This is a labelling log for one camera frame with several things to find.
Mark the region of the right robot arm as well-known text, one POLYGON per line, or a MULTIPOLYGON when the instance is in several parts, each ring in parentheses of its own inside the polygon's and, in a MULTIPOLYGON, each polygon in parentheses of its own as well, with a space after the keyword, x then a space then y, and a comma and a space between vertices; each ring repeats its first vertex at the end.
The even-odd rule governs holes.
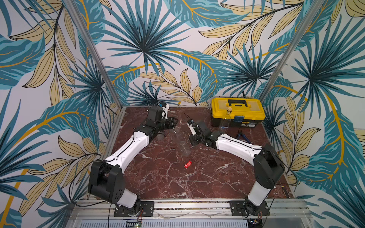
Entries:
POLYGON ((254 168, 255 183, 245 197, 244 205, 238 210, 244 215, 258 215, 267 209, 266 197, 276 186, 285 171, 285 166, 275 149, 253 145, 235 139, 219 131, 211 131, 204 122, 187 121, 191 131, 189 140, 193 146, 203 144, 219 151, 228 152, 251 164, 254 168))

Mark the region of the glass bottle with cork stopper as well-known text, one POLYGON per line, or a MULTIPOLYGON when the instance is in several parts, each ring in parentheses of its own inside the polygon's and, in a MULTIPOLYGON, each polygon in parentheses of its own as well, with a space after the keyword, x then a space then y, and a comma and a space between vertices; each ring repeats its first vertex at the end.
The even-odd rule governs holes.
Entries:
POLYGON ((172 139, 177 154, 183 157, 188 157, 191 153, 191 148, 180 126, 176 126, 174 128, 172 139))

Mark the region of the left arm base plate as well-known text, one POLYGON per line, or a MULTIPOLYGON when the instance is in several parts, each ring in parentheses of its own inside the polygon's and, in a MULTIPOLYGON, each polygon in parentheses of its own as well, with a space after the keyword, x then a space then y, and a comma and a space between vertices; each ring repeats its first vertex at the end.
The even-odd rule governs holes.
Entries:
POLYGON ((153 217, 155 208, 154 201, 140 201, 138 200, 132 208, 127 208, 125 206, 116 205, 114 217, 121 218, 132 218, 142 216, 144 217, 153 217))

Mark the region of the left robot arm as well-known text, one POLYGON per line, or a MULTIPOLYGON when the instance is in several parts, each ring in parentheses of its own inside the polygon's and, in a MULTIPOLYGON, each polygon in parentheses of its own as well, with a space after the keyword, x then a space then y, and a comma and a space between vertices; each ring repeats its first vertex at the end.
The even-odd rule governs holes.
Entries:
POLYGON ((168 110, 169 105, 166 103, 149 107, 147 118, 124 145, 105 160, 92 163, 88 193, 129 209, 138 206, 138 196, 125 188, 124 172, 138 153, 160 132, 176 127, 178 119, 169 117, 168 110))

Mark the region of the red bottle label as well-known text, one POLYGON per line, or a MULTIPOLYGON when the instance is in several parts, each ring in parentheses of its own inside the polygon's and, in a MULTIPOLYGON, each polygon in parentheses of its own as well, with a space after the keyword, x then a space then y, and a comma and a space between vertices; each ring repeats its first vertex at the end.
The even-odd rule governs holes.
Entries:
POLYGON ((187 169, 187 168, 189 168, 191 165, 192 165, 192 161, 191 160, 189 160, 185 165, 184 165, 184 167, 185 167, 185 169, 187 169))

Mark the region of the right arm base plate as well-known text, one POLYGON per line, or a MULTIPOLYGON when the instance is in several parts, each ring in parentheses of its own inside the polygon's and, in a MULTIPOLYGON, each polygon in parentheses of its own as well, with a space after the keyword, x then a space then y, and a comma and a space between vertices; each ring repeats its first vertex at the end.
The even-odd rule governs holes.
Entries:
POLYGON ((269 206, 266 201, 263 201, 261 205, 256 206, 249 200, 231 200, 229 201, 229 207, 232 216, 267 216, 270 215, 269 206))

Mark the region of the slim glass bottle with cork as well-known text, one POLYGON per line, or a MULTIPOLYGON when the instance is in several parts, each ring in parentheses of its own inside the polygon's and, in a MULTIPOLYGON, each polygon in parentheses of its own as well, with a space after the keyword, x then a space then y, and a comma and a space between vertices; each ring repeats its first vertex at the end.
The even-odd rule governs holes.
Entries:
POLYGON ((220 125, 219 125, 219 131, 222 134, 225 134, 226 131, 229 128, 230 122, 231 122, 231 113, 232 113, 232 108, 228 107, 225 116, 222 118, 220 125))

